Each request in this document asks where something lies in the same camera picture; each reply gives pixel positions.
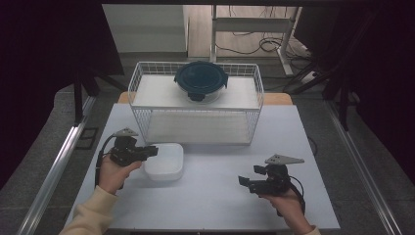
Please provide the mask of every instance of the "wire basket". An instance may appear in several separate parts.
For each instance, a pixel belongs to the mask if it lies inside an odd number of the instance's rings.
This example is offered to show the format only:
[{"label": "wire basket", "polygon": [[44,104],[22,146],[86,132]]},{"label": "wire basket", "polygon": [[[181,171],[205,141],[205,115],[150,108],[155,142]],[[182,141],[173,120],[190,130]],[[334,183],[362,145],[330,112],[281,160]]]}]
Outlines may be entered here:
[{"label": "wire basket", "polygon": [[146,143],[250,145],[263,104],[258,66],[216,64],[229,75],[227,88],[214,102],[197,104],[174,82],[186,64],[137,64],[128,100]]}]

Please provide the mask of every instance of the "white table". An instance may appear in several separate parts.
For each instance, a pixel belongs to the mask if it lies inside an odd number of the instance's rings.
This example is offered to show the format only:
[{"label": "white table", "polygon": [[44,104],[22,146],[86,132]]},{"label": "white table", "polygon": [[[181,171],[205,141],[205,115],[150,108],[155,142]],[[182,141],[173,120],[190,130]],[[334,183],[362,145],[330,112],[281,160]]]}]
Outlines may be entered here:
[{"label": "white table", "polygon": [[[74,205],[85,202],[93,192],[95,162],[104,141],[125,127],[138,131],[129,105],[115,104]],[[113,145],[114,141],[110,142],[108,150]],[[288,170],[304,187],[305,215],[310,223],[320,229],[340,228],[296,106],[264,106],[251,146],[183,147],[184,173],[179,180],[152,181],[143,168],[130,174],[117,193],[111,228],[233,232],[288,229],[269,202],[238,182],[238,175],[265,179],[254,173],[253,166],[265,165],[264,161],[275,153],[305,160],[304,164],[288,165]]]}]

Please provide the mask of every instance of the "dark blue lid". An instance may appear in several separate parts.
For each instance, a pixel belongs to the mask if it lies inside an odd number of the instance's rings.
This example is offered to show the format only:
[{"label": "dark blue lid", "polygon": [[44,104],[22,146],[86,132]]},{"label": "dark blue lid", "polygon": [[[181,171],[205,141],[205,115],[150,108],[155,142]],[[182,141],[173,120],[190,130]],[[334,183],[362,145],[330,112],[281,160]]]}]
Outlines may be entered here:
[{"label": "dark blue lid", "polygon": [[177,71],[174,81],[189,94],[205,97],[206,94],[226,87],[228,74],[214,63],[192,62]]}]

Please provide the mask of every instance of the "white wall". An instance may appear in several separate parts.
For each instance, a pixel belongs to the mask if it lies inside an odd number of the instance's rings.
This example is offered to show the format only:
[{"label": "white wall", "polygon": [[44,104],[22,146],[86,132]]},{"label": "white wall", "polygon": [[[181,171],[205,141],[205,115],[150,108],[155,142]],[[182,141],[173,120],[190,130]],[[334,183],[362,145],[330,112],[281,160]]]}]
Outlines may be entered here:
[{"label": "white wall", "polygon": [[121,52],[186,52],[187,10],[180,5],[103,4]]}]

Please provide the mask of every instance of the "hand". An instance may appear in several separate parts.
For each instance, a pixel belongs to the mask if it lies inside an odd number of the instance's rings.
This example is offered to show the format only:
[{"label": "hand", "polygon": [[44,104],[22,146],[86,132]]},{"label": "hand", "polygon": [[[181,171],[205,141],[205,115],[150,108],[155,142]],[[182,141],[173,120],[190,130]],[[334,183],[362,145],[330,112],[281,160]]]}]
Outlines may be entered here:
[{"label": "hand", "polygon": [[283,215],[287,225],[295,234],[306,234],[314,229],[302,213],[299,198],[292,189],[282,196],[259,195],[259,197],[268,200],[272,207]]},{"label": "hand", "polygon": [[141,162],[132,163],[126,167],[115,164],[110,159],[110,155],[105,155],[101,163],[99,186],[103,190],[114,194],[118,190],[129,173],[141,166]]}]

